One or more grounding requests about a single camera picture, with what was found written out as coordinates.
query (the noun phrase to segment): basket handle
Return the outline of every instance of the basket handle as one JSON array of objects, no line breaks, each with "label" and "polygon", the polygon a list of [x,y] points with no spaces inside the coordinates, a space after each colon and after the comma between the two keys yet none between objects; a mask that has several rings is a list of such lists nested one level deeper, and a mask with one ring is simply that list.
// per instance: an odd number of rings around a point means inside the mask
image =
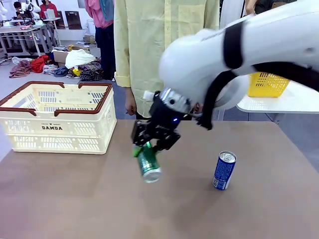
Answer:
[{"label": "basket handle", "polygon": [[11,99],[12,97],[14,97],[14,96],[17,95],[19,92],[21,92],[22,90],[24,90],[25,88],[27,88],[28,86],[30,86],[30,85],[32,85],[32,84],[38,84],[38,85],[59,85],[59,86],[61,86],[62,88],[65,88],[63,82],[29,81],[29,82],[25,83],[23,86],[19,87],[19,88],[16,89],[15,91],[13,91],[10,95],[8,95],[7,97],[3,98],[3,99],[0,101],[0,111],[27,112],[27,113],[32,114],[33,116],[36,116],[35,109],[1,107],[1,106],[2,106],[4,103],[6,103],[9,99]]},{"label": "basket handle", "polygon": [[81,89],[83,86],[106,86],[107,89],[101,98],[100,102],[96,106],[96,108],[92,111],[84,111],[84,110],[56,110],[54,111],[54,116],[57,117],[59,114],[87,114],[87,115],[95,115],[100,112],[102,109],[103,104],[105,103],[107,97],[109,96],[109,93],[112,89],[112,84],[110,83],[80,83],[79,89]]}]

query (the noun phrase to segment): shirt sleeve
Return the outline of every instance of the shirt sleeve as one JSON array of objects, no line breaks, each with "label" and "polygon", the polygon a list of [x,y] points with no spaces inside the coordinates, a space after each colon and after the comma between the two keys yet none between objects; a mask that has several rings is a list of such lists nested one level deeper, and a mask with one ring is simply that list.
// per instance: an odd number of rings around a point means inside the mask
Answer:
[{"label": "shirt sleeve", "polygon": [[207,0],[204,14],[204,27],[219,29],[219,0]]},{"label": "shirt sleeve", "polygon": [[41,11],[39,12],[39,16],[40,16],[42,19],[45,19],[45,15],[44,15],[44,11],[43,11],[42,5],[40,6],[40,9],[41,9]]},{"label": "shirt sleeve", "polygon": [[84,4],[85,4],[85,10],[86,10],[87,13],[89,14],[89,16],[90,16],[91,18],[93,18],[91,9],[90,9],[90,7],[89,7],[89,0],[85,0],[85,1],[84,1]]},{"label": "shirt sleeve", "polygon": [[115,0],[114,45],[116,61],[116,82],[119,86],[131,87],[129,30],[126,0]]},{"label": "shirt sleeve", "polygon": [[58,10],[56,9],[56,6],[54,4],[53,4],[52,8],[54,10],[55,17],[58,17]]}]

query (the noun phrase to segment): tabletop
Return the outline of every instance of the tabletop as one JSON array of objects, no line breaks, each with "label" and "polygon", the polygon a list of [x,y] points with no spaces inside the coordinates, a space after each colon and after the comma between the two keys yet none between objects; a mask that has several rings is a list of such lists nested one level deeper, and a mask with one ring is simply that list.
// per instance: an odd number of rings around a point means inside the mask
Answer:
[{"label": "tabletop", "polygon": [[55,19],[43,19],[43,21],[57,21],[60,20],[60,17],[56,17]]},{"label": "tabletop", "polygon": [[290,81],[278,98],[252,98],[245,96],[237,105],[248,113],[319,114],[319,93]]},{"label": "tabletop", "polygon": [[28,21],[31,21],[31,18],[25,18],[24,20],[23,19],[14,19],[14,20],[10,20],[10,22],[28,22]]},{"label": "tabletop", "polygon": [[21,30],[22,26],[10,26],[10,27],[0,27],[0,34],[1,33],[15,33],[15,32],[30,32],[37,29],[40,29],[42,26],[33,26],[32,28]]},{"label": "tabletop", "polygon": [[[132,120],[118,120],[105,155],[10,152],[0,163],[4,239],[317,239],[319,174],[277,125],[182,122],[147,184],[132,158]],[[225,191],[218,154],[237,163]]]}]

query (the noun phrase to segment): yellow basket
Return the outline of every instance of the yellow basket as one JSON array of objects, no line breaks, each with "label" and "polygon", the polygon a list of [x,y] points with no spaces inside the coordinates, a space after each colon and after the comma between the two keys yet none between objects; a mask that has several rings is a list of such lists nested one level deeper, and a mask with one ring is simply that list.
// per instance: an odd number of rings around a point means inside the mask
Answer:
[{"label": "yellow basket", "polygon": [[250,75],[250,97],[279,97],[286,89],[289,80],[269,73],[257,72]]}]

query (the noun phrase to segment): wall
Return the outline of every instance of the wall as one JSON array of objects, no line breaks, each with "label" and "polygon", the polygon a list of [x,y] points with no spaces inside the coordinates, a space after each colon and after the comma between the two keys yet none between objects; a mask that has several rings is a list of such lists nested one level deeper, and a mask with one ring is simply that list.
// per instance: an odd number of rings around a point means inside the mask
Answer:
[{"label": "wall", "polygon": [[3,6],[8,10],[8,12],[5,14],[7,19],[11,19],[16,16],[13,2],[14,0],[2,0]]},{"label": "wall", "polygon": [[51,0],[58,11],[62,11],[65,26],[68,25],[64,11],[78,11],[83,30],[58,29],[60,40],[83,40],[87,19],[91,19],[84,8],[79,8],[78,0]]}]

